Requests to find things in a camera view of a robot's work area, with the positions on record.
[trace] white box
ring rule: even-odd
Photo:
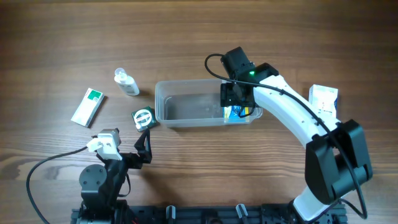
[[[321,85],[313,85],[310,88],[310,104],[320,111],[332,117],[336,117],[338,89]]]
[[[89,88],[71,121],[88,127],[103,98],[104,94],[102,92]]]

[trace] hand sanitizer bottle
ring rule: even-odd
[[[136,96],[139,94],[137,83],[123,68],[118,68],[114,71],[114,81],[128,96]]]

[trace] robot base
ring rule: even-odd
[[[299,223],[294,216],[289,215],[289,204],[263,204],[261,206],[246,207],[248,212],[248,224],[288,224]],[[135,224],[242,224],[235,207],[176,207],[175,220],[166,219],[166,208],[155,206],[131,206],[137,220],[126,220],[125,222],[114,222],[109,220],[78,221],[79,210],[73,210],[71,224],[77,223],[135,223]],[[338,204],[315,224],[347,224],[346,209],[343,204]]]

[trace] green label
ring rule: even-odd
[[[94,98],[96,98],[97,100],[100,98],[101,93],[95,90],[92,90],[91,93],[88,95],[88,99],[89,100],[94,100]]]

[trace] wooden table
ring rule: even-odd
[[[1,223],[41,223],[25,189],[34,164],[81,148],[104,128],[119,128],[120,150],[133,150],[140,134],[131,112],[154,107],[155,84],[212,78],[205,57],[237,46],[275,66],[304,97],[314,83],[339,89],[338,118],[363,126],[374,169],[363,185],[369,219],[349,209],[350,223],[396,223],[397,9],[379,1],[1,5]],[[118,67],[140,96],[119,90]],[[218,60],[210,67],[224,74]],[[89,87],[107,96],[91,129],[70,121]],[[285,203],[305,187],[305,151],[266,111],[250,125],[158,126],[151,135],[152,164],[129,172],[130,205]],[[80,172],[96,162],[82,152],[33,174],[33,196],[51,223],[69,223],[81,202]],[[358,205],[356,194],[348,199]]]

